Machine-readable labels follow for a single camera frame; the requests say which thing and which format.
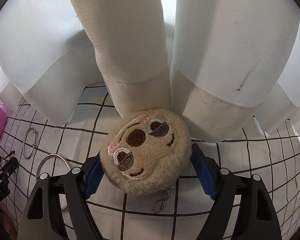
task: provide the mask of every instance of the white grid mat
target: white grid mat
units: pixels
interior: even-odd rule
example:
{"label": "white grid mat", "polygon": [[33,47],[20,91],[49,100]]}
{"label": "white grid mat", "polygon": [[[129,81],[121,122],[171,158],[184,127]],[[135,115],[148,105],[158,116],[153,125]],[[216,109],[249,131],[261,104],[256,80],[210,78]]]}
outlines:
{"label": "white grid mat", "polygon": [[[8,122],[0,141],[0,155],[5,157],[15,150],[19,169],[10,177],[10,195],[2,201],[15,226],[21,222],[27,199],[35,184],[37,166],[49,153],[64,156],[71,167],[81,166],[95,156],[108,132],[120,120],[104,83],[86,87],[70,122],[65,127],[55,126],[24,99],[14,113],[6,110]],[[30,159],[21,154],[22,142],[29,127],[38,132],[37,145]],[[34,140],[29,133],[26,152]],[[274,202],[283,240],[289,239],[300,225],[300,137],[291,122],[286,121],[275,134],[260,130],[255,118],[231,140],[217,144],[197,142],[206,156],[216,160],[220,167],[250,177],[259,174]],[[41,172],[60,175],[67,168],[59,159],[49,159]],[[161,193],[134,196],[113,187],[104,177],[96,194],[87,201],[93,218],[106,239],[110,240],[195,240],[213,201],[205,195],[191,164],[170,190],[170,200],[162,213],[153,214],[153,203]],[[230,239],[239,209],[236,197],[233,212],[224,239]],[[76,239],[68,211],[63,212],[70,239]]]}

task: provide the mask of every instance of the black clamp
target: black clamp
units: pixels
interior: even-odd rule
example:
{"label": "black clamp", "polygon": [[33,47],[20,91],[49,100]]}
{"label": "black clamp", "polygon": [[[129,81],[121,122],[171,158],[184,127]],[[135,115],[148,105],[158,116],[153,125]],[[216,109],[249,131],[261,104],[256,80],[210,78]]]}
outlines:
{"label": "black clamp", "polygon": [[99,155],[88,158],[82,167],[50,177],[42,173],[27,202],[18,240],[68,240],[59,194],[65,194],[78,240],[104,240],[86,200],[97,191],[103,177]]}
{"label": "black clamp", "polygon": [[197,240],[223,238],[235,195],[241,195],[241,202],[231,240],[282,239],[273,203],[259,175],[240,177],[219,168],[197,144],[192,145],[191,161],[205,193],[215,200]]}
{"label": "black clamp", "polygon": [[19,162],[17,158],[12,157],[0,169],[0,202],[10,194],[8,188],[9,177],[18,168]]}
{"label": "black clamp", "polygon": [[[281,240],[277,215],[259,175],[235,176],[219,168],[192,145],[191,160],[201,185],[214,200],[211,212],[197,240],[221,240],[231,215],[235,195],[241,195],[232,240]],[[103,177],[99,155],[88,158],[81,168],[50,177],[42,173],[32,190],[19,227],[18,240],[68,240],[59,194],[65,194],[78,240],[104,240],[86,200],[98,189]]]}

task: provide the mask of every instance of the silver metal ring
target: silver metal ring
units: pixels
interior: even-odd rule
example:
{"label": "silver metal ring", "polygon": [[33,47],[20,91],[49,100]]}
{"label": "silver metal ring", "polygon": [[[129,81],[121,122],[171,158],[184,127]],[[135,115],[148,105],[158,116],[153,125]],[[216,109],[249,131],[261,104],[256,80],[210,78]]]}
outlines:
{"label": "silver metal ring", "polygon": [[[40,172],[40,169],[41,169],[42,165],[44,164],[44,162],[46,160],[48,160],[49,158],[53,158],[53,157],[57,157],[57,158],[63,160],[63,162],[67,165],[68,170],[69,171],[71,170],[71,168],[70,168],[67,160],[64,157],[62,157],[61,155],[56,154],[56,153],[50,153],[50,154],[46,155],[45,157],[43,157],[43,159],[39,162],[39,165],[38,165],[38,168],[37,168],[37,172],[35,174],[35,179],[36,180],[38,180],[38,178],[39,178],[39,172]],[[67,208],[68,208],[68,205],[66,204],[64,207],[61,208],[61,211],[64,211]]]}
{"label": "silver metal ring", "polygon": [[254,180],[259,181],[261,180],[261,177],[258,174],[253,174],[252,176],[254,178]]}
{"label": "silver metal ring", "polygon": [[227,168],[222,168],[222,169],[220,170],[220,172],[221,172],[221,174],[223,174],[223,175],[228,175],[228,174],[229,174],[229,170],[228,170]]}
{"label": "silver metal ring", "polygon": [[[29,156],[26,156],[26,140],[27,140],[28,133],[29,133],[30,131],[33,131],[33,134],[34,134],[34,143],[32,144],[32,150],[31,150],[30,155],[29,155]],[[26,134],[25,134],[25,137],[24,137],[24,139],[23,139],[22,152],[23,152],[23,155],[24,155],[24,157],[25,157],[26,159],[29,159],[29,158],[31,157],[34,148],[37,147],[37,134],[38,134],[37,131],[36,131],[33,127],[30,127],[30,128],[27,130]]]}

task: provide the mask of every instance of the metal rivet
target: metal rivet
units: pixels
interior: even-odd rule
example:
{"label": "metal rivet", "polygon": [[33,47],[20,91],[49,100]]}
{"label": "metal rivet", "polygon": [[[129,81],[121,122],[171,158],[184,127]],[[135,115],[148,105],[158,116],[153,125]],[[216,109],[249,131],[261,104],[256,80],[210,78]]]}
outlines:
{"label": "metal rivet", "polygon": [[75,167],[75,168],[72,169],[71,172],[72,172],[73,174],[78,174],[80,171],[81,171],[81,169],[80,169],[79,167]]}
{"label": "metal rivet", "polygon": [[45,172],[45,173],[42,173],[40,175],[40,179],[46,179],[48,177],[48,174]]}
{"label": "metal rivet", "polygon": [[222,168],[222,169],[220,170],[220,172],[221,172],[223,175],[228,175],[228,174],[229,174],[229,170],[226,169],[226,168]]}
{"label": "metal rivet", "polygon": [[254,178],[254,180],[261,180],[261,177],[258,174],[254,174],[252,177]]}

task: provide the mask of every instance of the plush toy face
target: plush toy face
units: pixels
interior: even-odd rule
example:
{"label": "plush toy face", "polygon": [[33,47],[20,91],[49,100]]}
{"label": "plush toy face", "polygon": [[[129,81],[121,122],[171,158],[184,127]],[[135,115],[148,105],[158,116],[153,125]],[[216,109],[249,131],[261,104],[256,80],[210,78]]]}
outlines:
{"label": "plush toy face", "polygon": [[109,136],[100,153],[103,167],[109,180],[129,193],[169,187],[190,157],[186,127],[167,110],[136,113]]}

